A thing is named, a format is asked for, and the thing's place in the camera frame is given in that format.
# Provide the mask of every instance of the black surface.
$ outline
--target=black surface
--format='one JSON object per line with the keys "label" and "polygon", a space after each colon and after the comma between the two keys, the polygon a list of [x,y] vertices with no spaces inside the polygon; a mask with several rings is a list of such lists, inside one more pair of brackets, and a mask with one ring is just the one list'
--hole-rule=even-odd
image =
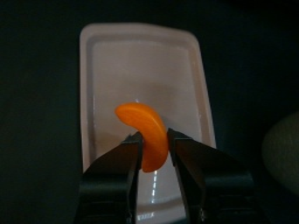
{"label": "black surface", "polygon": [[79,35],[146,22],[195,34],[218,148],[252,171],[274,223],[299,223],[299,199],[260,158],[271,126],[299,109],[296,1],[0,3],[0,222],[71,223],[80,182]]}

